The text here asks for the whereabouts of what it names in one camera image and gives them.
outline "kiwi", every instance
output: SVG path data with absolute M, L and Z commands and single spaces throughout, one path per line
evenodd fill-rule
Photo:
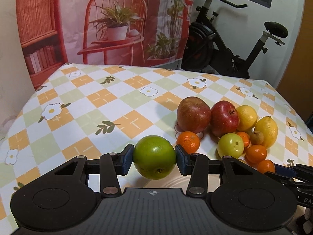
M 255 131 L 250 135 L 250 141 L 252 145 L 261 145 L 264 141 L 262 132 Z

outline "lemon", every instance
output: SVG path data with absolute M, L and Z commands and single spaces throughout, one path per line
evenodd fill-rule
M 249 105 L 242 105 L 236 108 L 239 116 L 238 131 L 246 132 L 255 127 L 258 121 L 258 114 L 255 109 Z
M 262 132 L 264 140 L 262 146 L 269 148 L 274 145 L 277 134 L 278 127 L 276 122 L 271 117 L 264 117 L 257 122 L 254 131 Z

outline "bike seat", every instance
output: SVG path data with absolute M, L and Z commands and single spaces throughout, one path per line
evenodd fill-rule
M 270 34 L 273 34 L 279 38 L 286 38 L 288 36 L 288 30 L 283 25 L 276 22 L 265 22 L 264 26 Z

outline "potted plant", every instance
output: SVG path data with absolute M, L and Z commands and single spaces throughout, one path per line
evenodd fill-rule
M 154 46 L 150 46 L 147 49 L 150 57 L 146 61 L 148 67 L 172 62 L 175 60 L 176 52 L 172 48 L 175 46 L 176 39 L 168 38 L 165 34 L 157 34 L 157 41 Z
M 106 36 L 108 41 L 125 40 L 130 23 L 141 20 L 141 18 L 131 8 L 121 7 L 116 1 L 113 1 L 113 4 L 113 9 L 100 7 L 102 18 L 89 23 L 97 28 L 97 37 L 98 33 L 101 32 L 100 39 Z

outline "bookshelf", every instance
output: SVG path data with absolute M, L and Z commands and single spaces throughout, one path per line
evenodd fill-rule
M 59 0 L 16 0 L 16 13 L 26 66 L 37 89 L 67 62 Z

